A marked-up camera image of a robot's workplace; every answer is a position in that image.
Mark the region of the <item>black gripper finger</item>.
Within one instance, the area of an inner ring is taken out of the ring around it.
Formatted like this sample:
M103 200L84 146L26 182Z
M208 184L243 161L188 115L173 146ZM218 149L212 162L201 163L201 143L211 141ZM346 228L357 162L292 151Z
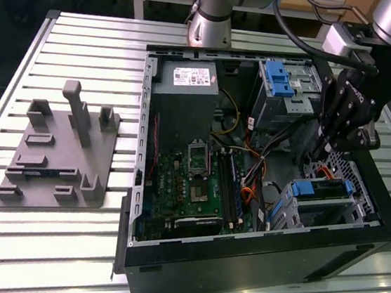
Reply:
M371 120L368 124L357 127L347 136L337 135L330 144L336 152L370 151L379 149L380 137L375 129L375 122Z
M319 128L311 149L311 159L323 160L331 152L343 151L345 139L341 131L347 121L349 84L347 78L324 79L320 98L322 110L318 116Z

